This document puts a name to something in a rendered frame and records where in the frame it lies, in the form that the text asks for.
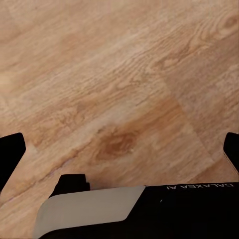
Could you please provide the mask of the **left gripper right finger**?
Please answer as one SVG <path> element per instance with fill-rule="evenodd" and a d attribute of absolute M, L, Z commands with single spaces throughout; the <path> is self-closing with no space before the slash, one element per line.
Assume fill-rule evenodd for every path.
<path fill-rule="evenodd" d="M 223 150 L 239 172 L 239 134 L 228 132 Z"/>

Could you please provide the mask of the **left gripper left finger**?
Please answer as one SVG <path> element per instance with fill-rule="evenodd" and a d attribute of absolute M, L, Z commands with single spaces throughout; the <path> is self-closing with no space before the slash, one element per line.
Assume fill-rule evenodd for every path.
<path fill-rule="evenodd" d="M 21 132 L 0 138 L 0 192 L 26 152 Z"/>

